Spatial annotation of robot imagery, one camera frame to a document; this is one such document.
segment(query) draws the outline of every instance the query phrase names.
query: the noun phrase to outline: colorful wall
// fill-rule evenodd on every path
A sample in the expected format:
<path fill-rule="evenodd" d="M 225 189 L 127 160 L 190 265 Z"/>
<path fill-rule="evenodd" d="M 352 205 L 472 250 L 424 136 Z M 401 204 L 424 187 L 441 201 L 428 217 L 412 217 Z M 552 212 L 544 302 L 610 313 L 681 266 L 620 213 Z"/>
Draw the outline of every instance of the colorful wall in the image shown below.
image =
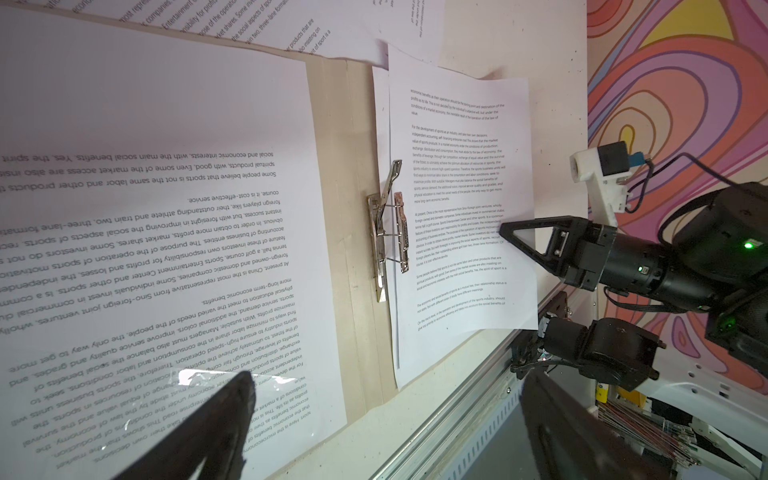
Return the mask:
<path fill-rule="evenodd" d="M 588 0 L 590 147 L 624 140 L 657 166 L 686 151 L 737 182 L 768 183 L 767 64 L 768 0 Z M 655 240 L 679 206 L 722 187 L 681 159 L 654 177 L 638 212 L 618 216 L 619 227 Z M 768 395 L 768 379 L 704 339 L 705 315 L 633 313 L 602 300 L 605 316 Z"/>

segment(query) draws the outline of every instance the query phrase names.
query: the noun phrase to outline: paper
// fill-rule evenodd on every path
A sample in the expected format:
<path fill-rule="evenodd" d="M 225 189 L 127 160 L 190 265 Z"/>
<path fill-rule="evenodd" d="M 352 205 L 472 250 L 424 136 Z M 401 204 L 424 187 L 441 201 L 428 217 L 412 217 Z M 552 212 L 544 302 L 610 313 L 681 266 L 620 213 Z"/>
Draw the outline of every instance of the paper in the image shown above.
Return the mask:
<path fill-rule="evenodd" d="M 403 160 L 393 190 L 410 243 L 410 271 L 390 293 L 403 386 L 473 331 L 537 327 L 533 266 L 498 236 L 503 221 L 533 217 L 531 141 L 525 79 L 389 54 L 390 157 Z"/>
<path fill-rule="evenodd" d="M 436 63 L 445 0 L 30 0 L 158 28 L 387 65 L 392 43 Z"/>
<path fill-rule="evenodd" d="M 243 369 L 244 478 L 343 427 L 304 63 L 9 7 L 0 41 L 4 477 L 111 478 Z"/>

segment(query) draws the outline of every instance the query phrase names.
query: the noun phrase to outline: swirl pattern mural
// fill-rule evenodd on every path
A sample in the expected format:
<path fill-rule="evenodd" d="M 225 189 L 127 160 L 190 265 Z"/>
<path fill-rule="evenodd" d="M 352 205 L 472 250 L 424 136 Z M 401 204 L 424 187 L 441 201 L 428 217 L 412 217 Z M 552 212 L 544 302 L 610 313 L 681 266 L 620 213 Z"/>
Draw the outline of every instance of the swirl pattern mural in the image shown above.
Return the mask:
<path fill-rule="evenodd" d="M 736 182 L 768 181 L 768 0 L 588 0 L 588 64 L 590 147 L 624 140 L 657 166 L 686 151 Z M 638 212 L 618 215 L 619 227 L 655 240 L 678 207 L 722 187 L 679 160 L 650 181 Z M 705 315 L 633 313 L 602 300 L 605 316 L 768 395 L 768 379 L 704 339 Z"/>

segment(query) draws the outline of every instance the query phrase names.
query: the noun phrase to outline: metal clip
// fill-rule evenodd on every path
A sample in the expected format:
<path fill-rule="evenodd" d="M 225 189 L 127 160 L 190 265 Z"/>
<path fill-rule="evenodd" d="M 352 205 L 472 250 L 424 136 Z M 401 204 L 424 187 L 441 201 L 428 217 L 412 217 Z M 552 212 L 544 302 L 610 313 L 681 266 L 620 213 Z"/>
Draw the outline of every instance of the metal clip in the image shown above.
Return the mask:
<path fill-rule="evenodd" d="M 403 210 L 402 192 L 396 192 L 394 195 L 395 204 L 387 205 L 386 201 L 389 198 L 389 192 L 392 190 L 392 183 L 400 175 L 400 168 L 402 167 L 402 160 L 395 160 L 392 162 L 392 167 L 389 170 L 389 176 L 387 177 L 384 191 L 379 194 L 369 195 L 368 199 L 368 215 L 371 223 L 371 245 L 373 247 L 373 269 L 376 273 L 376 299 L 379 302 L 387 301 L 386 294 L 386 261 L 394 260 L 387 259 L 386 248 L 384 243 L 384 237 L 397 237 L 398 251 L 400 254 L 400 260 L 394 260 L 400 263 L 400 273 L 408 271 L 408 224 L 406 223 L 406 214 Z M 395 209 L 395 219 L 397 225 L 397 233 L 387 233 L 384 231 L 384 223 L 382 222 L 382 216 L 384 215 L 384 207 L 393 207 Z"/>

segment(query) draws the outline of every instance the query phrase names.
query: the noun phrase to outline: binder clip lever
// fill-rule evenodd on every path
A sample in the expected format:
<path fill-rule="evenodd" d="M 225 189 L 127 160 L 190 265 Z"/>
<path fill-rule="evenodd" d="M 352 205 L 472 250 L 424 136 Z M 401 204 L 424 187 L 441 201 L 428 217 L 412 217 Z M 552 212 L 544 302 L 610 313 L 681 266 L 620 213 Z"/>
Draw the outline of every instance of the binder clip lever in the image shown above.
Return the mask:
<path fill-rule="evenodd" d="M 400 273 L 408 271 L 408 224 L 406 223 L 406 214 L 403 210 L 402 193 L 396 192 L 394 194 L 394 204 L 388 205 L 386 203 L 389 198 L 389 192 L 392 190 L 392 183 L 400 175 L 400 168 L 402 167 L 402 160 L 395 160 L 392 162 L 392 167 L 389 170 L 389 176 L 387 177 L 384 191 L 379 194 L 369 195 L 368 198 L 368 215 L 371 222 L 371 244 L 373 247 L 373 269 L 376 274 L 376 299 L 379 302 L 387 301 L 386 294 L 386 247 L 384 239 L 385 237 L 397 237 L 397 247 L 399 253 L 399 260 L 394 260 L 400 264 Z M 387 233 L 384 231 L 384 208 L 392 207 L 395 209 L 395 220 L 397 226 L 397 233 Z"/>

